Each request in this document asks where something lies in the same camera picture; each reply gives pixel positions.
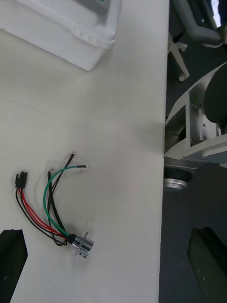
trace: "green wire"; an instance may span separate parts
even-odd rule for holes
[[[76,169],[78,168],[77,165],[72,165],[72,166],[68,166],[68,167],[65,167],[59,171],[57,171],[55,174],[52,175],[52,177],[50,178],[50,180],[48,181],[47,185],[46,185],[46,188],[45,188],[45,191],[44,191],[44,210],[45,210],[45,213],[47,215],[47,217],[50,219],[50,221],[53,223],[53,225],[59,230],[61,231],[63,234],[65,234],[67,237],[70,236],[70,233],[66,232],[65,230],[63,230],[60,226],[58,226],[57,223],[54,222],[54,220],[51,218],[50,214],[48,213],[48,210],[46,208],[46,194],[47,194],[47,190],[49,188],[49,185],[51,183],[51,181],[57,176],[59,175],[61,172],[67,170],[67,169]]]

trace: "black connector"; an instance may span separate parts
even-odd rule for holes
[[[16,175],[15,187],[24,189],[27,182],[27,172],[22,171],[20,175]]]

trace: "connector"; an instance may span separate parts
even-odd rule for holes
[[[22,171],[20,175],[16,175],[15,187],[24,189],[27,182],[27,172]]]
[[[89,252],[94,244],[92,240],[86,239],[87,235],[88,232],[86,232],[83,238],[76,236],[75,240],[71,243],[72,246],[76,249],[76,254],[79,254],[84,258],[86,258],[89,255]]]

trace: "red wire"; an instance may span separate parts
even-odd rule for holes
[[[26,201],[25,199],[25,195],[24,193],[22,192],[22,199],[25,203],[25,207],[26,209],[28,210],[28,212],[30,213],[31,217],[33,218],[33,220],[36,222],[36,224],[38,224],[39,226],[51,231],[51,232],[54,232],[56,234],[58,234],[59,236],[62,236],[61,233],[59,233],[58,231],[56,231],[55,229],[51,228],[49,225],[47,225],[45,222],[43,222],[40,217],[34,212],[34,210],[32,209],[32,207],[28,204],[28,202]]]

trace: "black wire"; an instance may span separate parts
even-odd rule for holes
[[[36,225],[36,222],[33,220],[33,218],[31,217],[30,213],[27,211],[27,209],[25,208],[25,205],[24,205],[24,201],[23,201],[23,198],[22,198],[22,193],[23,193],[23,190],[21,190],[20,192],[20,198],[21,198],[21,203],[22,205],[20,204],[20,201],[18,199],[18,196],[17,196],[17,193],[18,193],[18,188],[16,189],[16,200],[17,200],[17,203],[18,205],[20,206],[20,209],[22,210],[22,212],[24,213],[24,215],[26,216],[26,218],[28,219],[28,221],[37,229],[39,230],[40,232],[42,232],[45,236],[47,236],[48,238],[52,239],[52,237],[48,234],[46,234],[45,232],[49,232],[49,231],[46,231],[43,227],[41,226],[37,226]]]
[[[69,164],[71,163],[71,161],[72,161],[72,159],[74,158],[74,156],[75,156],[75,154],[71,154],[71,156],[70,156],[70,158],[68,159],[68,161],[67,161],[67,163],[66,163],[66,165],[65,165],[64,168],[66,168],[67,166],[69,166]],[[51,206],[52,206],[53,212],[54,212],[54,215],[55,215],[55,218],[56,218],[56,220],[57,220],[57,222],[58,222],[58,225],[59,225],[63,230],[65,230],[65,227],[64,227],[63,223],[61,222],[61,219],[60,219],[60,217],[59,217],[59,215],[58,215],[58,211],[57,211],[57,209],[56,209],[56,206],[55,206],[55,203],[54,203],[54,199],[53,199],[53,193],[54,193],[54,191],[55,191],[55,189],[56,189],[56,187],[57,187],[57,185],[58,185],[58,182],[59,182],[59,180],[60,180],[62,174],[63,174],[63,171],[62,171],[62,172],[60,173],[60,175],[57,177],[56,181],[55,181],[54,184],[53,184],[53,187],[52,187],[52,182],[49,184],[49,197],[48,197],[48,202],[47,202],[47,211],[48,211],[48,213],[50,213],[50,208],[51,208]],[[48,181],[49,181],[50,178],[51,178],[51,172],[50,172],[50,171],[48,171],[47,177],[48,177]],[[50,219],[48,219],[48,222],[49,222],[49,226],[52,227]],[[52,233],[52,239],[54,240],[55,244],[58,245],[58,246],[67,245],[67,244],[68,244],[68,242],[67,242],[66,240],[64,241],[64,243],[59,244],[59,243],[56,241],[55,236],[54,236],[53,233]]]

